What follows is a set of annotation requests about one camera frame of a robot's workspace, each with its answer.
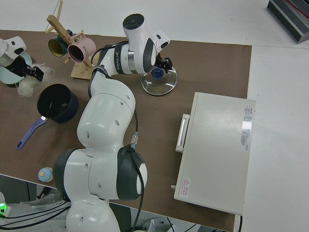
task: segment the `mug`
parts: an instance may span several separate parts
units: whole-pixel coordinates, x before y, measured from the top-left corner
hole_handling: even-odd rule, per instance
[[[83,33],[71,36],[70,41],[72,44],[68,47],[68,54],[77,63],[83,62],[91,57],[97,49],[93,40],[86,38]]]
[[[70,36],[72,36],[72,31],[67,30],[67,32]],[[67,54],[68,46],[69,45],[67,45],[66,42],[64,42],[64,40],[59,35],[57,36],[57,38],[48,41],[48,48],[56,57],[62,57],[63,55]]]

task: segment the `blue saucepan handle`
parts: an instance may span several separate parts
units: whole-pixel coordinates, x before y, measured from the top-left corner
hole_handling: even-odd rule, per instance
[[[39,128],[41,125],[45,124],[47,122],[48,118],[46,117],[40,117],[35,123],[32,124],[32,126],[29,128],[29,130],[26,132],[26,134],[21,138],[19,143],[16,145],[16,149],[20,150],[23,148],[23,146],[26,144],[30,136],[34,133],[34,131]]]

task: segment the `pink mug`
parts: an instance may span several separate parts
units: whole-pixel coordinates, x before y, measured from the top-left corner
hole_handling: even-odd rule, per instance
[[[68,46],[68,54],[72,60],[77,63],[85,61],[91,57],[96,51],[96,45],[93,40],[86,38],[83,33],[70,37],[71,44]]]

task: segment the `blue lid knob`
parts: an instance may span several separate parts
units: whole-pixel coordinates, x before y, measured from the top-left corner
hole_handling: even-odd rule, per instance
[[[152,75],[154,80],[161,80],[164,76],[163,69],[155,68],[151,71],[151,75]]]

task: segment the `green light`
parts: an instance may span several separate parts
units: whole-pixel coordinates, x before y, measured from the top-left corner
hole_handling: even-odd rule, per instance
[[[0,203],[0,212],[3,213],[6,210],[6,204]]]

